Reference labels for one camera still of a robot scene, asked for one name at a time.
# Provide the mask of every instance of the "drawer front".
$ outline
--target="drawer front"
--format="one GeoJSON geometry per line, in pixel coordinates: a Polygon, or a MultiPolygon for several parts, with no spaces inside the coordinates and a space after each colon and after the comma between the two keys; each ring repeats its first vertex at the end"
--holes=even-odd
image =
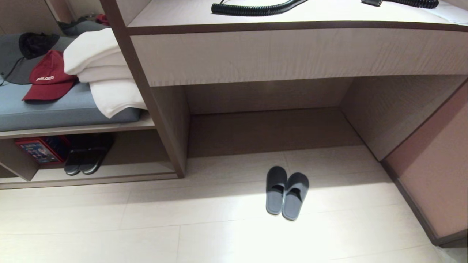
{"type": "Polygon", "coordinates": [[[466,32],[304,29],[131,38],[152,87],[468,73],[466,32]]]}

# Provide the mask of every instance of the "coiled cord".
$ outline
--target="coiled cord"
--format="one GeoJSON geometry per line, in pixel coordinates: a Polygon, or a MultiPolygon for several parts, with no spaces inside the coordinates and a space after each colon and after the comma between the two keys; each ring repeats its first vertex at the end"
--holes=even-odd
{"type": "MultiPolygon", "coordinates": [[[[277,15],[293,9],[295,6],[302,4],[307,0],[289,0],[285,3],[274,5],[274,6],[236,6],[236,5],[225,5],[222,2],[220,4],[212,4],[211,12],[213,14],[220,15],[235,15],[235,16],[267,16],[277,15]]],[[[412,7],[422,8],[435,8],[439,5],[439,0],[385,0],[389,2],[395,2],[412,7]]]]}
{"type": "Polygon", "coordinates": [[[411,7],[422,7],[433,9],[439,5],[439,0],[385,0],[388,2],[395,2],[411,7]]]}
{"type": "Polygon", "coordinates": [[[235,16],[267,16],[277,15],[291,10],[293,7],[302,4],[307,0],[289,0],[285,3],[274,6],[248,7],[234,6],[225,4],[212,4],[211,12],[220,15],[235,15],[235,16]]]}

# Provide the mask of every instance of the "white tile floor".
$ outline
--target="white tile floor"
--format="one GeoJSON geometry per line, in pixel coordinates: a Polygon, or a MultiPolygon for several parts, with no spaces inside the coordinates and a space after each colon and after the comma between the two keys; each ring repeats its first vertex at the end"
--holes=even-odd
{"type": "Polygon", "coordinates": [[[181,180],[0,190],[0,262],[440,263],[364,146],[189,159],[181,180]],[[265,211],[273,165],[310,180],[295,222],[265,211]]]}

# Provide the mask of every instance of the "gray slipper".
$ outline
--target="gray slipper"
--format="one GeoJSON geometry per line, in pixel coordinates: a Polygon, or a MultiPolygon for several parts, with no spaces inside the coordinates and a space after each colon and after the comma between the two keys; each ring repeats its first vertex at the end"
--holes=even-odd
{"type": "Polygon", "coordinates": [[[280,166],[272,167],[266,176],[266,211],[273,215],[281,212],[283,193],[288,175],[280,166]]]}
{"type": "Polygon", "coordinates": [[[301,173],[294,173],[286,183],[283,217],[294,221],[299,216],[300,208],[309,190],[309,180],[301,173]]]}

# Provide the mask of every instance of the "blue cushion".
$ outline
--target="blue cushion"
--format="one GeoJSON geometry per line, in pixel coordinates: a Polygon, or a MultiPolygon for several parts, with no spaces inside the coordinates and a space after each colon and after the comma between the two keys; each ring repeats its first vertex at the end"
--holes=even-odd
{"type": "Polygon", "coordinates": [[[24,102],[31,84],[0,86],[0,131],[136,122],[140,109],[127,108],[111,119],[96,107],[88,83],[76,84],[65,96],[48,102],[24,102]]]}

